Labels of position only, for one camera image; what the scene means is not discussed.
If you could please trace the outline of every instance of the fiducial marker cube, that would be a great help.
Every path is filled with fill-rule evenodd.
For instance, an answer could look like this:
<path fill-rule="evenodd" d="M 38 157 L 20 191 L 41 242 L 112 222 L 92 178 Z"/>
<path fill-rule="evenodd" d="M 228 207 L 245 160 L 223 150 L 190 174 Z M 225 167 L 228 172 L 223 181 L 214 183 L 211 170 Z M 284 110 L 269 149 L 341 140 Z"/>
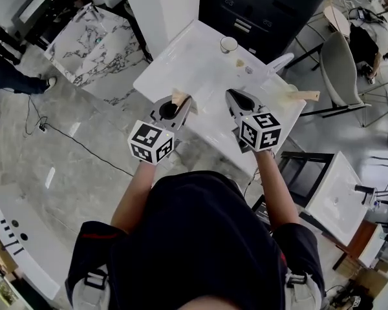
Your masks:
<path fill-rule="evenodd" d="M 276 146 L 280 132 L 280 122 L 271 112 L 258 112 L 241 118 L 239 137 L 256 152 Z"/>
<path fill-rule="evenodd" d="M 131 154 L 153 165 L 174 150 L 174 134 L 143 121 L 136 121 L 128 137 Z"/>

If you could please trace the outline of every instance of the cup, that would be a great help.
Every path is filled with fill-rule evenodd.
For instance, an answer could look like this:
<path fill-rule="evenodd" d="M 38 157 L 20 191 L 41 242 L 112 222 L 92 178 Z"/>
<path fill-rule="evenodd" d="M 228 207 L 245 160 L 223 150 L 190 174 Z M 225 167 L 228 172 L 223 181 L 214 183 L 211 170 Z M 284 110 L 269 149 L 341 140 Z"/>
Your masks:
<path fill-rule="evenodd" d="M 233 52 L 238 46 L 237 40 L 232 37 L 224 37 L 220 41 L 220 48 L 223 54 Z"/>

